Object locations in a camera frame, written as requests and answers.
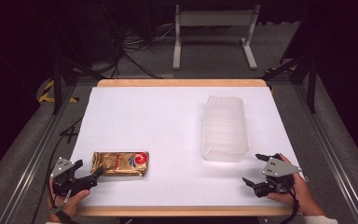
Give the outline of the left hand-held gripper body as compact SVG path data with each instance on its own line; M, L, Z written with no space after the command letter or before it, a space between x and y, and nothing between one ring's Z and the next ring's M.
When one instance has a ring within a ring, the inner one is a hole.
M75 172L73 170L75 161L68 161L62 157L59 157L51 174L52 188L56 195L74 196L78 193L76 184L78 179L75 178Z

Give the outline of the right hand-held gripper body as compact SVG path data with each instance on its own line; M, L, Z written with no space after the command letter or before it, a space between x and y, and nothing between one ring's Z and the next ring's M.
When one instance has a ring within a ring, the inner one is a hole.
M268 194L271 192L288 193L294 185L293 174L301 171L302 169L298 166L270 158L262 171L266 177L264 182L268 184Z

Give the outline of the gold foil snack packet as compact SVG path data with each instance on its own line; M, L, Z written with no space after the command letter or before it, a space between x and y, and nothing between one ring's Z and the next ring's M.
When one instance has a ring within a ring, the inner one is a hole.
M103 176L144 176L147 152L94 152L91 172Z

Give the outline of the translucent plastic container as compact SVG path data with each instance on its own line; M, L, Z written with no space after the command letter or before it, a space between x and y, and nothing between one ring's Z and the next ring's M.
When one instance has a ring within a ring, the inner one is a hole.
M207 161L238 162L249 150L243 100L210 96L203 107L202 156Z

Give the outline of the person's left hand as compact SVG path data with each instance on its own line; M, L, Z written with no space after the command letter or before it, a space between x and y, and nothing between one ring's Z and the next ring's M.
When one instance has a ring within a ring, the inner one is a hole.
M62 205L62 210L56 214L49 213L47 224L66 223L68 220L72 220L76 214L77 207L89 195L90 191L84 189L78 192L75 196L70 197L68 200L65 200L65 198L62 196L53 196L55 205Z

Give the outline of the person's right hand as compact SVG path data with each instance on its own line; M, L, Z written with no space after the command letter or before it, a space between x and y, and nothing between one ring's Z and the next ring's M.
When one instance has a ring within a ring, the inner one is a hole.
M293 177L295 180L294 192L296 193L296 198L299 202L298 211L304 216L324 216L324 210L313 199L305 180L298 173L293 174ZM279 194L271 192L267 197L277 202L286 203L291 207L295 204L293 198L288 193Z

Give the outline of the black tape cross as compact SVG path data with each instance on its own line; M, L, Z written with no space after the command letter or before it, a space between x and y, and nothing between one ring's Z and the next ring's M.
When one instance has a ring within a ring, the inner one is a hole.
M75 136L78 136L78 133L76 132L76 127L71 126L71 127L67 128L66 130L64 130L63 132L60 133L60 136L62 138L66 138L66 143L70 144L72 142L72 139Z

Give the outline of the yellow black hazard tape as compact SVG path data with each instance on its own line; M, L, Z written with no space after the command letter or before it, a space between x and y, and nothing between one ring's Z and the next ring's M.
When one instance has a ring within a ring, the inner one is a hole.
M55 102L54 97L48 96L50 89L53 87L53 85L54 85L54 80L50 79L48 81L48 83L46 84L45 88L43 89L41 96L38 99L39 103L43 103L43 102L54 103Z

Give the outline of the black tripod stand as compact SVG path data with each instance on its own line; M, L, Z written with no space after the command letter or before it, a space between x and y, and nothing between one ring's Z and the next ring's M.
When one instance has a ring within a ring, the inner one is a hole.
M93 77L96 80L104 79L104 76L99 73L91 70L86 65L77 62L74 59L58 54L52 65L53 68L53 81L54 81L54 111L53 114L57 115L63 106L63 96L62 96L62 80L64 80L67 86L75 86L78 82L76 73L73 71L74 68L79 69L81 72L85 73L87 76Z
M317 68L315 59L311 56L303 55L296 59L293 59L278 68L270 68L265 74L261 77L262 80L267 81L273 77L276 77L284 71L288 71L290 68L294 67L295 70L290 77L290 82L295 85L299 85L303 82L305 77L308 79L308 88L307 88L307 104L311 113L315 113L314 99L315 99L315 89L316 89L316 77L317 77Z

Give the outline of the white metal stand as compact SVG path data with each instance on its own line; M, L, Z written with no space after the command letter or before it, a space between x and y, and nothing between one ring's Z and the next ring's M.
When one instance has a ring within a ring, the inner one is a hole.
M182 10L179 5L175 6L175 44L173 50L172 68L178 70L181 64L181 28L196 26L246 26L246 37L240 40L248 65L256 69L257 64L252 53L250 43L253 37L256 21L259 15L260 5L246 10Z

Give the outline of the aluminium floor rail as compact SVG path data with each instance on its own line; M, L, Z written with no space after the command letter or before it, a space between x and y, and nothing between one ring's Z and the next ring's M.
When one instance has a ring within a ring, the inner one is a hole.
M318 144L332 172L332 176L335 178L341 194L351 210L355 223L358 224L358 154L355 154L352 148L352 154L348 158L340 158L340 147L335 147L330 141L318 115L310 111L304 90L300 86L294 86L294 90L307 114L312 130L317 136Z
M18 154L12 157L12 161L16 166L23 165L23 169L19 180L17 182L10 182L10 186L13 187L13 191L10 194L5 209L0 215L0 224L12 224L13 219L20 209L21 203L23 202L29 188L34 182L37 170L45 157L48 150L48 144L53 136L53 133L58 126L60 119L62 118L63 111L69 103L76 86L64 87L62 91L62 105L57 111L48 112L48 121L42 128L42 135L35 141L35 146L27 152L29 158L25 161L16 159Z

